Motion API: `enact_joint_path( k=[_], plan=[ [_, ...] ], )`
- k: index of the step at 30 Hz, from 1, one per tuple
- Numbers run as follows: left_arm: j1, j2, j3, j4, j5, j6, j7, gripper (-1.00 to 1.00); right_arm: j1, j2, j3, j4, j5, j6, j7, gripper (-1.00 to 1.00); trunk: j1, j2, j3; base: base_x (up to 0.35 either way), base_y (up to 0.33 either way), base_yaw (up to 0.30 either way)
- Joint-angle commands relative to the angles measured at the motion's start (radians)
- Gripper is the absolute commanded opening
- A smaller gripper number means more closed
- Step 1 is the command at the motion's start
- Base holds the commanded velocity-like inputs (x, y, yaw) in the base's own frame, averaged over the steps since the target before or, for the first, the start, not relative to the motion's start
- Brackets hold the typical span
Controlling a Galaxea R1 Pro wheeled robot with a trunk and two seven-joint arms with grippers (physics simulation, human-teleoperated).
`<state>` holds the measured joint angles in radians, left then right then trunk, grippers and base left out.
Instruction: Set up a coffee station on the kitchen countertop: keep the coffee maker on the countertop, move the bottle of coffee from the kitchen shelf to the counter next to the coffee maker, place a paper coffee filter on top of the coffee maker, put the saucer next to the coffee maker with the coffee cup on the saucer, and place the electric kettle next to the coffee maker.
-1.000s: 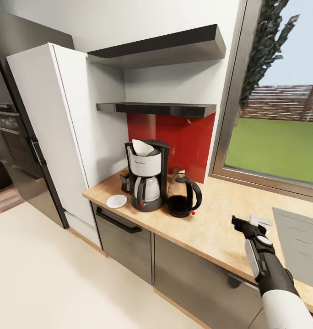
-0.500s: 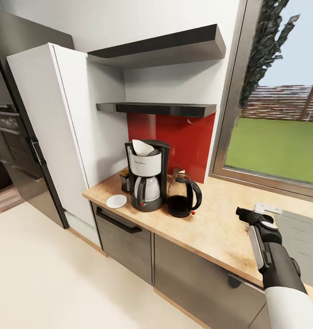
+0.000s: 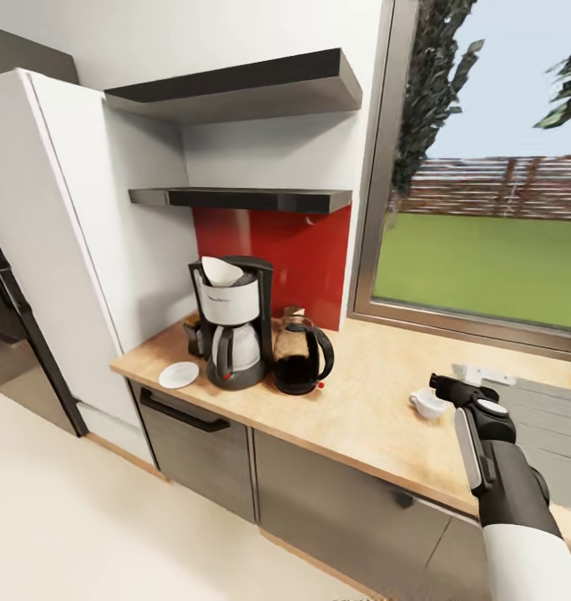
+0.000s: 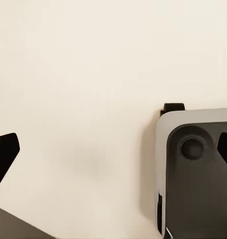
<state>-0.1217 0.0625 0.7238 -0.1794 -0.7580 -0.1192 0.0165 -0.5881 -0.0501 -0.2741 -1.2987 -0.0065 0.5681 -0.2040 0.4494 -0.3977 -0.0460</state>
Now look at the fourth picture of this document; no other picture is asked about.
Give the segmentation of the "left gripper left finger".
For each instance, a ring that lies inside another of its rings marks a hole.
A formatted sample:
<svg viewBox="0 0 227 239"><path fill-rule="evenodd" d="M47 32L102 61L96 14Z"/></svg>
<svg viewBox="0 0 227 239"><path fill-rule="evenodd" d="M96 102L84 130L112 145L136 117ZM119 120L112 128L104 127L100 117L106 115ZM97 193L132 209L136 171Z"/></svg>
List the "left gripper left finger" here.
<svg viewBox="0 0 227 239"><path fill-rule="evenodd" d="M15 132L0 136L0 183L20 152Z"/></svg>

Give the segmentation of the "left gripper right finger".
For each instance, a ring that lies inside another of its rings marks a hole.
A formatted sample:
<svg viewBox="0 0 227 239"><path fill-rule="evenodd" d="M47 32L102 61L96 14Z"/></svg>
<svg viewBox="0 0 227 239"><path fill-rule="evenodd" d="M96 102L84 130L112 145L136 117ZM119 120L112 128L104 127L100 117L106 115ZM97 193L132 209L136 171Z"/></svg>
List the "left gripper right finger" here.
<svg viewBox="0 0 227 239"><path fill-rule="evenodd" d="M227 164L227 132L221 132L218 140L217 150Z"/></svg>

